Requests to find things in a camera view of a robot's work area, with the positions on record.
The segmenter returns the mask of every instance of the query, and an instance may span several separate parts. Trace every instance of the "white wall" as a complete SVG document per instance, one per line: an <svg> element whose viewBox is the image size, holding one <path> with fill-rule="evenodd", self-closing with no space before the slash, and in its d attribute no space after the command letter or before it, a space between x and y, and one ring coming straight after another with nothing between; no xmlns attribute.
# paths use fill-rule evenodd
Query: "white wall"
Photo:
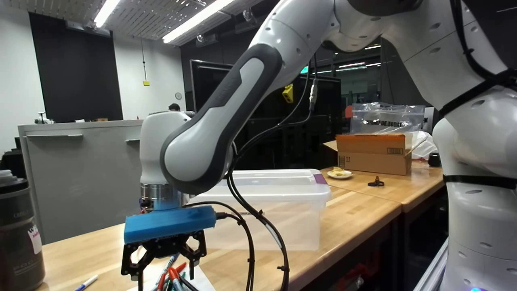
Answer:
<svg viewBox="0 0 517 291"><path fill-rule="evenodd" d="M27 11L0 6L0 156L15 147L18 125L45 111Z"/></svg>
<svg viewBox="0 0 517 291"><path fill-rule="evenodd" d="M113 33L118 85L124 119L145 118L149 113L168 110L177 103L185 110L185 88L179 48L161 40L145 40L144 54L147 80L144 86L142 45L140 38ZM176 92L182 98L175 98Z"/></svg>

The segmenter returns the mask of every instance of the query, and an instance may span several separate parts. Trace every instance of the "clear plastic storage bin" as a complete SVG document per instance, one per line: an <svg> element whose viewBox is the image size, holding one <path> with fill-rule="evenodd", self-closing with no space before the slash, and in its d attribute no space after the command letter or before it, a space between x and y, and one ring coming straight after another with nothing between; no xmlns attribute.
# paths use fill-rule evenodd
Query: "clear plastic storage bin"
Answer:
<svg viewBox="0 0 517 291"><path fill-rule="evenodd" d="M289 251L313 251L320 245L320 212L330 199L330 188L315 169L234 171L234 181L244 199L257 210L262 209L282 235ZM190 200L220 201L235 208L251 230L256 250L277 250L278 245L262 223L248 213L232 196L226 180L210 191ZM217 212L232 213L213 205ZM233 219L223 219L215 228L206 229L210 249L248 249L242 226Z"/></svg>

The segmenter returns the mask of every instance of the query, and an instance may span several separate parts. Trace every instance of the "wooden table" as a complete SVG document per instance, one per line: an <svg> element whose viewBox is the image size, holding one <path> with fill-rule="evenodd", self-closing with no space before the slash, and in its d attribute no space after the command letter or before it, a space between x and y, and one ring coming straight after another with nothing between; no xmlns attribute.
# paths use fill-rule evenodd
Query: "wooden table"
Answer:
<svg viewBox="0 0 517 291"><path fill-rule="evenodd" d="M288 252L290 288L300 290L401 213L397 202L331 187L332 199L322 211L320 248ZM47 276L38 290L73 290L95 274L99 279L87 290L128 290L136 282L120 275L124 225L101 229L43 246ZM201 268L217 291L244 290L248 251L209 250ZM154 284L166 259L155 259L144 273ZM256 251L254 290L278 289L282 272L279 251Z"/></svg>
<svg viewBox="0 0 517 291"><path fill-rule="evenodd" d="M427 162L413 161L411 175L407 176L352 171L350 179L337 180L327 175L331 169L321 170L329 185L398 202L405 213L444 186L442 168L429 167ZM368 186L375 176L385 183L384 187Z"/></svg>

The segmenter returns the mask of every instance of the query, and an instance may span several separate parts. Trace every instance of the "white marker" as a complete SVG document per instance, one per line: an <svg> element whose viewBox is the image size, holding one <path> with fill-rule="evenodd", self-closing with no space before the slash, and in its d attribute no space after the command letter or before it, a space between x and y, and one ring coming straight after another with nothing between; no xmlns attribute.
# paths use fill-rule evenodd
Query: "white marker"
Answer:
<svg viewBox="0 0 517 291"><path fill-rule="evenodd" d="M90 286L93 282L95 282L99 278L99 275L95 275L88 279L86 282L84 282L81 286L79 286L75 291L82 291L86 289L88 286Z"/></svg>

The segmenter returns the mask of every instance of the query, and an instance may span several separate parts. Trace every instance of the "clear plastic bag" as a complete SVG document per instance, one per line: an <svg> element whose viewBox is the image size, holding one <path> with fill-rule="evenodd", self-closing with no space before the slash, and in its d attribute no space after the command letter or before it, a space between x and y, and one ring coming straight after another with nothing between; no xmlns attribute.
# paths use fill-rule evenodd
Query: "clear plastic bag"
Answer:
<svg viewBox="0 0 517 291"><path fill-rule="evenodd" d="M352 106L351 134L392 134L422 129L424 105L392 105L381 102Z"/></svg>

